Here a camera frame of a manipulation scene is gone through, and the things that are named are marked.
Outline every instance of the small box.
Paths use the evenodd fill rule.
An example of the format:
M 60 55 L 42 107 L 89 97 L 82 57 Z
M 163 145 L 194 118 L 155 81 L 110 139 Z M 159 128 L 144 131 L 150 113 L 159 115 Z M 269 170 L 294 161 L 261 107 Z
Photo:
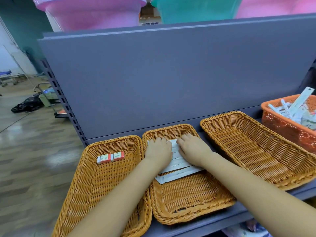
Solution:
M 114 153 L 112 155 L 111 155 L 111 161 L 124 159 L 124 151 L 117 152 L 117 153 Z
M 97 164 L 110 162 L 113 154 L 100 155 L 97 159 Z

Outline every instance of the floor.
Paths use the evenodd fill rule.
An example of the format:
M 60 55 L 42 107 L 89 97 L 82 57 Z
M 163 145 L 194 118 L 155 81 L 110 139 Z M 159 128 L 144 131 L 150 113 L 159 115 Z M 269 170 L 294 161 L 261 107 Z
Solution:
M 50 107 L 10 111 L 34 94 L 29 82 L 0 94 L 0 237 L 50 236 L 84 147 Z

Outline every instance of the basket rim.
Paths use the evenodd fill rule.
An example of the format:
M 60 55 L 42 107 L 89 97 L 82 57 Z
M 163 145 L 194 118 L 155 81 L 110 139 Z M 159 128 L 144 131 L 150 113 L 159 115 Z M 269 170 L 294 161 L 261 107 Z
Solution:
M 278 138 L 280 141 L 283 141 L 284 143 L 286 144 L 289 144 L 289 145 L 292 145 L 294 146 L 295 148 L 297 148 L 298 151 L 302 151 L 304 152 L 306 155 L 309 155 L 311 156 L 312 158 L 316 159 L 316 155 L 313 154 L 313 153 L 310 153 L 308 152 L 307 150 L 305 150 L 303 147 L 300 147 L 299 145 L 285 139 L 283 136 L 279 135 L 278 133 L 270 130 L 269 128 L 265 127 L 263 124 L 261 124 L 260 122 L 256 121 L 255 119 L 251 118 L 250 116 L 248 116 L 247 114 L 243 113 L 242 111 L 231 111 L 231 112 L 227 112 L 227 113 L 223 113 L 223 114 L 220 114 L 220 115 L 216 115 L 216 116 L 212 116 L 212 117 L 209 117 L 209 118 L 206 118 L 206 119 L 203 119 L 200 121 L 200 126 L 202 127 L 202 129 L 207 133 L 207 135 L 215 141 L 216 144 L 218 144 L 220 146 L 220 148 L 222 150 L 225 151 L 225 153 L 235 162 L 237 163 L 239 166 L 243 167 L 244 169 L 249 170 L 249 168 L 247 168 L 242 162 L 240 162 L 234 153 L 232 153 L 231 151 L 229 151 L 225 146 L 223 146 L 223 144 L 221 142 L 218 141 L 218 139 L 212 134 L 212 132 L 210 132 L 207 127 L 204 125 L 205 122 L 211 120 L 211 119 L 218 119 L 218 118 L 221 118 L 223 115 L 227 116 L 227 115 L 242 115 L 243 117 L 247 118 L 247 120 L 251 121 L 252 123 L 254 123 L 255 125 L 259 126 L 260 128 L 262 128 L 264 131 L 268 132 L 269 134 L 273 135 L 274 137 Z M 316 170 L 314 171 L 314 174 L 313 174 L 313 177 L 311 178 L 308 178 L 310 180 L 313 180 L 314 178 L 316 178 L 315 176 L 316 174 Z M 280 189 L 282 190 L 290 190 L 290 189 L 293 189 L 293 188 L 296 188 L 296 187 L 299 187 L 305 183 L 308 183 L 309 181 L 305 181 L 305 182 L 302 182 L 300 184 L 288 184 L 288 185 L 285 185 L 285 186 L 281 186 L 279 187 Z
M 84 163 L 83 157 L 86 155 L 86 153 L 93 148 L 94 146 L 98 146 L 100 144 L 108 144 L 108 143 L 116 143 L 116 142 L 120 142 L 122 140 L 126 140 L 126 139 L 135 139 L 135 142 L 137 143 L 137 145 L 140 147 L 140 154 L 141 154 L 141 159 L 144 159 L 144 149 L 143 149 L 143 143 L 142 143 L 142 139 L 138 136 L 138 135 L 128 135 L 128 136 L 122 136 L 122 137 L 118 137 L 118 138 L 114 138 L 114 139 L 109 139 L 109 140 L 104 140 L 104 141 L 99 141 L 99 142 L 95 142 L 92 143 L 90 145 L 88 145 L 82 152 L 81 157 L 79 159 L 79 163 L 77 165 L 76 171 L 74 173 L 74 177 L 71 181 L 69 190 L 67 192 L 67 195 L 65 197 L 65 200 L 63 202 L 63 205 L 61 207 L 60 213 L 58 215 L 58 219 L 55 223 L 54 229 L 52 231 L 52 237 L 57 237 L 59 236 L 59 232 L 57 231 L 57 228 L 62 228 L 62 226 L 64 226 L 65 220 L 67 219 L 67 213 L 69 213 L 69 203 L 71 202 L 73 195 L 75 193 L 75 189 L 76 189 L 76 185 L 78 184 L 78 180 L 79 178 L 75 179 L 75 176 L 79 176 L 80 175 L 80 169 L 82 168 L 82 165 Z M 150 227 L 151 225 L 151 221 L 152 221 L 152 206 L 151 206 L 151 199 L 150 199 L 150 194 L 149 194 L 149 187 L 145 190 L 144 195 L 142 196 L 142 199 L 145 202 L 145 199 L 147 199 L 147 203 L 144 207 L 144 214 L 145 214 L 145 219 L 144 222 L 142 223 L 142 228 L 140 228 L 139 230 L 137 230 L 136 228 L 132 228 L 130 229 L 128 232 L 133 231 L 134 229 L 136 230 L 134 233 L 131 233 L 129 235 L 124 235 L 125 237 L 127 236 L 131 236 L 131 237 L 140 237 L 142 236 Z
M 197 137 L 200 138 L 199 134 L 194 129 L 194 127 L 190 124 L 187 124 L 187 123 L 162 127 L 162 128 L 158 128 L 158 129 L 153 129 L 153 130 L 149 130 L 149 131 L 144 132 L 142 135 L 144 151 L 148 145 L 147 144 L 148 139 L 146 138 L 146 135 L 148 132 L 150 133 L 150 132 L 172 130 L 175 127 L 181 127 L 181 126 L 188 127 L 196 134 Z M 230 199 L 227 198 L 228 200 L 222 200 L 222 201 L 218 200 L 217 202 L 219 202 L 219 203 L 216 203 L 216 204 L 214 204 L 213 202 L 207 202 L 204 204 L 199 204 L 196 206 L 188 207 L 186 210 L 179 211 L 176 213 L 167 212 L 169 215 L 161 215 L 165 211 L 161 211 L 161 209 L 159 208 L 161 203 L 156 200 L 156 195 L 153 194 L 153 192 L 155 193 L 155 191 L 153 190 L 154 185 L 156 184 L 155 181 L 156 180 L 154 179 L 152 181 L 152 183 L 150 184 L 149 194 L 150 194 L 153 214 L 154 214 L 155 218 L 158 220 L 158 222 L 160 222 L 162 224 L 172 225 L 172 224 L 176 224 L 176 223 L 187 222 L 187 221 L 190 221 L 192 219 L 195 219 L 198 216 L 205 215 L 205 214 L 211 213 L 211 212 L 216 211 L 216 210 L 230 207 L 236 203 L 236 198 L 233 195 L 231 195 Z
M 295 121 L 293 121 L 293 120 L 291 120 L 289 118 L 286 118 L 286 117 L 274 112 L 273 110 L 271 110 L 268 107 L 268 104 L 280 103 L 281 99 L 285 100 L 287 98 L 295 98 L 295 97 L 298 98 L 299 96 L 300 96 L 300 94 L 297 94 L 297 95 L 286 96 L 286 97 L 283 97 L 283 98 L 278 98 L 278 99 L 275 99 L 275 100 L 265 101 L 265 102 L 261 103 L 261 109 L 263 111 L 266 111 L 269 114 L 274 115 L 275 117 L 277 117 L 277 118 L 279 118 L 279 119 L 291 124 L 292 126 L 297 127 L 299 129 L 301 129 L 302 131 L 305 131 L 308 134 L 316 137 L 316 131 L 313 131 L 310 128 L 307 128 L 307 127 L 305 127 L 305 126 L 303 126 L 301 124 L 298 124 Z M 316 96 L 315 95 L 310 95 L 308 99 L 313 99 L 316 102 Z

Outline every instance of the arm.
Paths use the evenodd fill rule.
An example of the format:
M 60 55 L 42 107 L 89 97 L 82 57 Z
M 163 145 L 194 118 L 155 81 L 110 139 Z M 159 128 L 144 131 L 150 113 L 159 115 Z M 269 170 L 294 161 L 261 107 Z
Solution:
M 313 207 L 212 152 L 196 136 L 183 135 L 177 143 L 188 162 L 203 167 L 218 179 L 272 236 L 315 236 Z
M 69 237 L 119 237 L 156 175 L 172 159 L 171 143 L 157 138 L 149 142 L 145 158 L 73 229 Z

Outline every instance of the perforated orange basket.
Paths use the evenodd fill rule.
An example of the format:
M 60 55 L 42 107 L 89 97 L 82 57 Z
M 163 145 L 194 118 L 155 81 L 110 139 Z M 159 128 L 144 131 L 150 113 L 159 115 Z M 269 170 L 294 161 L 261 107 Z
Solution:
M 187 133 L 199 137 L 189 124 L 146 131 L 142 137 L 144 151 L 148 140 L 158 137 L 173 140 Z M 234 196 L 205 170 L 164 184 L 154 180 L 150 185 L 150 199 L 155 218 L 167 225 L 186 222 L 235 204 Z
M 274 107 L 281 106 L 281 99 L 284 99 L 285 102 L 293 103 L 299 96 L 300 95 L 293 95 L 262 103 L 262 123 L 286 139 L 303 147 L 305 150 L 316 154 L 316 131 L 313 131 L 280 114 L 277 114 L 271 110 L 270 107 L 268 107 L 268 104 L 272 104 Z M 316 96 L 310 95 L 306 101 L 306 104 L 309 108 L 309 111 L 314 111 L 316 109 Z
M 282 190 L 316 178 L 316 155 L 241 111 L 203 119 L 200 125 L 236 164 Z
M 98 165 L 99 155 L 124 151 L 123 160 Z M 53 237 L 65 237 L 81 219 L 144 158 L 139 136 L 93 143 L 85 148 L 57 219 Z M 152 210 L 149 189 L 131 215 L 122 237 L 140 237 L 149 228 Z

